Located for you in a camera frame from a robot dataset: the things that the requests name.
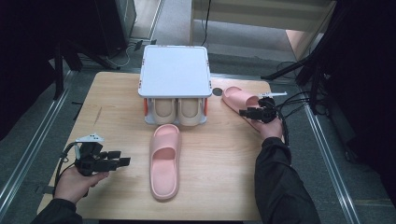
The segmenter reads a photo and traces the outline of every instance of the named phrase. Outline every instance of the black jacket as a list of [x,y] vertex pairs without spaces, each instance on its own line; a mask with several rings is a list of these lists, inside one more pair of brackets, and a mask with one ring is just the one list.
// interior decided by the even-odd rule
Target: black jacket
[[263,223],[320,223],[303,181],[291,168],[290,150],[279,138],[267,138],[262,143],[254,181]]
[[63,199],[52,199],[31,224],[82,224],[76,205]]

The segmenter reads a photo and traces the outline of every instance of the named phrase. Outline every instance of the black cloth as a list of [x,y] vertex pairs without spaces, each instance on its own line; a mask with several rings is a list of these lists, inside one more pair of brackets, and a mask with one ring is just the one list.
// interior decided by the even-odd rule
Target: black cloth
[[0,0],[0,141],[56,78],[53,20],[39,10],[51,2]]
[[82,224],[76,205],[63,199],[52,199],[31,224]]
[[256,204],[264,224],[320,223],[303,181],[291,167],[290,150],[279,138],[265,139],[255,169]]

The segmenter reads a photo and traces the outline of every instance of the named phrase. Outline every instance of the black equipment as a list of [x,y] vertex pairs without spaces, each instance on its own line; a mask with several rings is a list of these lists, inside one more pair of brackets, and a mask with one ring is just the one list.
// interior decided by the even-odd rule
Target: black equipment
[[262,78],[275,79],[302,67],[296,83],[312,81],[309,104],[314,114],[323,86],[330,95],[330,118],[346,146],[346,158],[378,172],[396,206],[395,10],[396,2],[391,0],[337,1],[328,30],[314,51]]
[[134,1],[71,0],[64,4],[66,39],[93,55],[113,56],[128,47],[136,18]]
[[259,108],[248,107],[247,110],[239,110],[239,115],[247,119],[259,119],[264,123],[269,123],[276,118],[275,101],[270,97],[263,97],[259,100]]
[[129,165],[131,158],[120,158],[120,151],[101,152],[102,147],[96,142],[82,143],[79,148],[80,158],[75,161],[75,166],[82,175],[116,171],[121,166]]
[[283,137],[285,138],[286,146],[289,146],[289,131],[286,120],[280,110],[276,107],[273,98],[264,96],[259,101],[260,107],[248,107],[246,110],[239,110],[239,115],[247,119],[260,120],[263,123],[269,123],[276,117],[279,117],[283,125]]
[[116,171],[117,168],[121,166],[128,166],[131,161],[131,158],[120,158],[120,151],[101,152],[103,146],[97,142],[83,142],[81,143],[81,147],[78,147],[78,142],[70,143],[64,149],[61,159],[59,160],[52,195],[55,193],[56,186],[62,175],[62,164],[68,162],[67,153],[72,147],[77,147],[78,151],[76,152],[75,162],[68,167],[75,165],[78,171],[85,176],[92,175],[96,172]]

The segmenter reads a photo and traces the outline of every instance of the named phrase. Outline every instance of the black cable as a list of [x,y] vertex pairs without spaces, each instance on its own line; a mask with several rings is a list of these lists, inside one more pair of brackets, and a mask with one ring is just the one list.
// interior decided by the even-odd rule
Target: black cable
[[282,126],[283,126],[283,136],[285,138],[285,144],[286,146],[289,146],[289,129],[288,125],[286,124],[286,119],[283,117],[283,114],[277,110],[277,115],[279,116],[280,120],[282,121]]
[[289,112],[289,114],[285,116],[285,119],[287,119],[289,116],[293,115],[293,114],[296,113],[297,111],[303,109],[306,105],[308,105],[308,102],[305,102],[305,103],[303,103],[302,105],[298,106],[297,108],[291,110],[291,112]]
[[295,99],[295,100],[288,99],[288,101],[285,101],[283,104],[277,105],[277,107],[279,107],[281,109],[285,105],[293,105],[296,103],[303,103],[303,102],[307,102],[307,101],[309,101],[309,97]]
[[282,106],[279,107],[279,110],[282,110],[283,107],[286,105],[295,105],[295,104],[304,104],[304,103],[309,103],[309,98],[288,101],[286,104],[282,104]]
[[58,163],[58,168],[56,170],[56,175],[55,175],[55,184],[53,187],[53,192],[52,192],[52,196],[55,193],[56,187],[58,185],[59,179],[61,178],[61,169],[62,169],[62,164],[64,162],[68,162],[67,159],[67,154],[69,153],[70,149],[75,145],[76,143],[70,143],[69,145],[67,145],[67,147],[64,149],[64,151],[61,154],[61,158],[59,159],[59,163]]
[[209,0],[209,6],[207,7],[207,12],[206,12],[206,24],[205,24],[205,39],[204,42],[202,42],[202,45],[204,45],[204,43],[206,42],[206,38],[207,38],[207,21],[209,21],[209,12],[210,12],[210,4],[212,3],[212,0]]
[[[294,62],[281,62],[281,63],[279,63],[279,64],[276,66],[276,71],[277,71],[277,72],[279,72],[280,66],[281,66],[282,64],[284,64],[284,63],[294,63]],[[288,76],[286,76],[286,74],[283,75],[283,78],[286,78],[286,79],[295,79],[295,78],[297,78],[296,69],[293,70],[294,77],[288,77]]]
[[292,98],[294,98],[298,95],[301,95],[301,94],[305,94],[305,93],[309,93],[309,91],[302,91],[302,92],[296,93],[296,94],[292,95],[291,97],[289,97],[287,100],[285,100],[282,104],[277,105],[277,107],[279,107],[279,110],[282,110],[283,106],[287,105],[291,101]]
[[274,79],[276,79],[278,77],[282,77],[285,74],[287,74],[287,73],[289,73],[291,71],[294,71],[294,70],[296,70],[296,69],[298,69],[300,67],[303,67],[303,66],[304,67],[309,67],[309,64],[307,64],[307,63],[310,62],[311,57],[312,57],[311,55],[312,54],[309,54],[305,58],[301,59],[299,62],[293,63],[293,64],[283,68],[282,70],[273,73],[272,75],[261,77],[261,79],[274,80]]

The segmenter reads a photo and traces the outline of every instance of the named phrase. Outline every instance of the pink slide sandal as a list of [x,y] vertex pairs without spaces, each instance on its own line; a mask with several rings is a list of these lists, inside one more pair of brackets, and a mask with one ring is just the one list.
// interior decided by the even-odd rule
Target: pink slide sandal
[[151,139],[150,186],[157,200],[174,197],[178,191],[178,160],[181,136],[177,126],[160,126]]
[[[246,110],[248,107],[260,107],[259,97],[248,92],[243,91],[238,87],[232,86],[223,91],[221,99],[224,103],[239,114],[239,110]],[[245,120],[256,130],[259,131],[257,122],[253,122],[251,119]]]

